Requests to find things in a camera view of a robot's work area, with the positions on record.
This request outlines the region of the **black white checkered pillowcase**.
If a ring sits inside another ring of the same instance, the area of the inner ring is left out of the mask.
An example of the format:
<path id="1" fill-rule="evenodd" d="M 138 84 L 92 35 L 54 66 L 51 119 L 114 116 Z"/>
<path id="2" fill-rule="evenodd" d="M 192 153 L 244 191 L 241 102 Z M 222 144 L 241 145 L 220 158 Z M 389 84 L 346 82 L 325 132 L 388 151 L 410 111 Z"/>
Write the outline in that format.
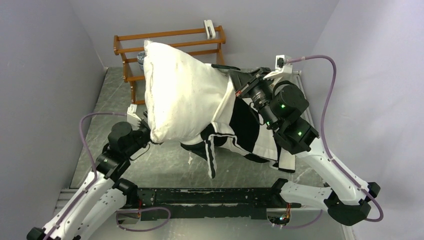
<path id="1" fill-rule="evenodd" d="M 206 161 L 208 175 L 216 177 L 215 148 L 237 153 L 251 162 L 268 163 L 270 168 L 294 173 L 295 156 L 278 146 L 273 132 L 259 124 L 262 117 L 253 109 L 252 100 L 236 97 L 231 80 L 212 121 L 194 138 L 180 142 L 183 149 Z"/>

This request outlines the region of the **white pillow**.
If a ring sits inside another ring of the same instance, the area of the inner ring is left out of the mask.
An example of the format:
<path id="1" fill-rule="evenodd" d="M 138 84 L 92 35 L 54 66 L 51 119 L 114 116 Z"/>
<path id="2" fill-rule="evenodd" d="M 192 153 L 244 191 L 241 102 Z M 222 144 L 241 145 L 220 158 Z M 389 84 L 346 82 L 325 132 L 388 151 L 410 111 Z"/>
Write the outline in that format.
<path id="1" fill-rule="evenodd" d="M 185 141 L 209 125 L 228 88 L 228 77 L 170 45 L 145 40 L 143 71 L 150 138 Z"/>

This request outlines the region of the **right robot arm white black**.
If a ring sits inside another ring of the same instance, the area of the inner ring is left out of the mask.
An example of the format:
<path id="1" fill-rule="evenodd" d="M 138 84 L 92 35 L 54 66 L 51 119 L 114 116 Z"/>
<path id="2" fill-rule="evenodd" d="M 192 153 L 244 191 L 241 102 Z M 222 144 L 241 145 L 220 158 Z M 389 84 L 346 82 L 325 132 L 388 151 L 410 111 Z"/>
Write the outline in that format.
<path id="1" fill-rule="evenodd" d="M 228 75 L 236 96 L 252 101 L 276 144 L 307 163 L 327 183 L 327 187 L 314 187 L 279 179 L 270 202 L 275 207 L 285 203 L 315 207 L 345 226 L 368 220 L 380 186 L 359 178 L 331 153 L 324 136 L 302 118 L 309 102 L 301 89 L 288 80 L 266 79 L 269 72 L 266 67 L 248 72 L 231 69 Z"/>

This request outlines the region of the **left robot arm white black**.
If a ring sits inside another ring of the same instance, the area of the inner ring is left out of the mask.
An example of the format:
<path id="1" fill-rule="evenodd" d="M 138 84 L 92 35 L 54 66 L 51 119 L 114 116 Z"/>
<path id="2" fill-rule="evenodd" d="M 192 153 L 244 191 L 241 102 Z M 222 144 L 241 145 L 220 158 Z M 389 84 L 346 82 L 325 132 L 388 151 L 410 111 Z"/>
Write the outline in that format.
<path id="1" fill-rule="evenodd" d="M 126 121 L 112 127 L 94 170 L 59 213 L 43 227 L 29 231 L 28 240 L 87 240 L 120 208 L 141 206 L 137 185 L 122 177 L 131 156 L 151 140 L 144 120 L 136 127 Z"/>

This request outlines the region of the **wooden shelf rack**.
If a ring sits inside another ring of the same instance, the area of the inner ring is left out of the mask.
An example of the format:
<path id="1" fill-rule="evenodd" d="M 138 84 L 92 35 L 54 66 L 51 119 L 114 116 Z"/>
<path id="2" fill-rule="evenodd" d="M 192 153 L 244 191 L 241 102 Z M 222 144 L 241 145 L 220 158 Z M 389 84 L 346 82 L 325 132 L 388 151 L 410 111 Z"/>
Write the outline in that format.
<path id="1" fill-rule="evenodd" d="M 195 59 L 208 64 L 224 65 L 223 45 L 226 43 L 224 28 L 219 25 L 207 33 L 204 28 L 173 30 L 134 35 L 115 35 L 113 52 L 120 56 L 123 80 L 129 83 L 132 104 L 144 105 L 145 76 L 141 64 L 146 40 L 177 48 Z"/>

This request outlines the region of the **white clip on rack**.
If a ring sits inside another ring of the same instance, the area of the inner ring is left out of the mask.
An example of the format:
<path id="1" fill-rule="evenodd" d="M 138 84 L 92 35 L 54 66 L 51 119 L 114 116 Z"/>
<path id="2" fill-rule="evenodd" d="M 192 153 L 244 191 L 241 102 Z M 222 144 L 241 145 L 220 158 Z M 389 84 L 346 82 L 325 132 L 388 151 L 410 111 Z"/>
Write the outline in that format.
<path id="1" fill-rule="evenodd" d="M 216 31 L 215 31 L 215 27 L 213 25 L 213 21 L 210 19 L 206 19 L 203 21 L 203 25 L 204 25 L 204 29 L 205 29 L 205 33 L 206 33 L 206 38 L 208 40 L 213 40 L 216 38 Z"/>

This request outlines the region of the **blue white round jar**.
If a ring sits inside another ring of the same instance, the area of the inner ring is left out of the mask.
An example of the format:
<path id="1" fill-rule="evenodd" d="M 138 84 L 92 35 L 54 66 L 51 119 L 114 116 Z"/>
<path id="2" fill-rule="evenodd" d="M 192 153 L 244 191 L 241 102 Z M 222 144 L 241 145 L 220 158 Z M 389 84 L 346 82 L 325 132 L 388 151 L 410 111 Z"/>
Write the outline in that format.
<path id="1" fill-rule="evenodd" d="M 139 52 L 136 56 L 139 68 L 142 72 L 144 71 L 144 59 L 145 59 L 145 57 L 146 57 L 145 51 Z"/>

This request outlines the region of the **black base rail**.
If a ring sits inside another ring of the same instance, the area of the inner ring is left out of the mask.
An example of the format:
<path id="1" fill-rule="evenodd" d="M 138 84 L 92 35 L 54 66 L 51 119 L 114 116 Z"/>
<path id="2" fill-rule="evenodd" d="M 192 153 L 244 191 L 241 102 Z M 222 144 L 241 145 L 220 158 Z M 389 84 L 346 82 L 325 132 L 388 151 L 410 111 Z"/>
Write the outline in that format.
<path id="1" fill-rule="evenodd" d="M 166 207 L 172 219 L 250 218 L 267 219 L 269 210 L 300 208 L 285 202 L 271 187 L 252 188 L 139 188 L 124 200 L 123 210 Z M 165 211 L 145 212 L 142 221 L 165 219 Z"/>

